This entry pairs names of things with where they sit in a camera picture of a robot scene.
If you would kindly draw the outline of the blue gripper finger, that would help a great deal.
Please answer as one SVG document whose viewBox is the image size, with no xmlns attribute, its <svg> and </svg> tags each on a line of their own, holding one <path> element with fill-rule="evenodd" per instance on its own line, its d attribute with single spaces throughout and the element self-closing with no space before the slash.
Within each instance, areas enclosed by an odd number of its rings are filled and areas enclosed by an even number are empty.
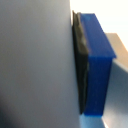
<svg viewBox="0 0 128 128">
<path fill-rule="evenodd" d="M 102 116 L 116 54 L 95 14 L 73 13 L 72 30 L 79 111 L 87 116 Z"/>
</svg>

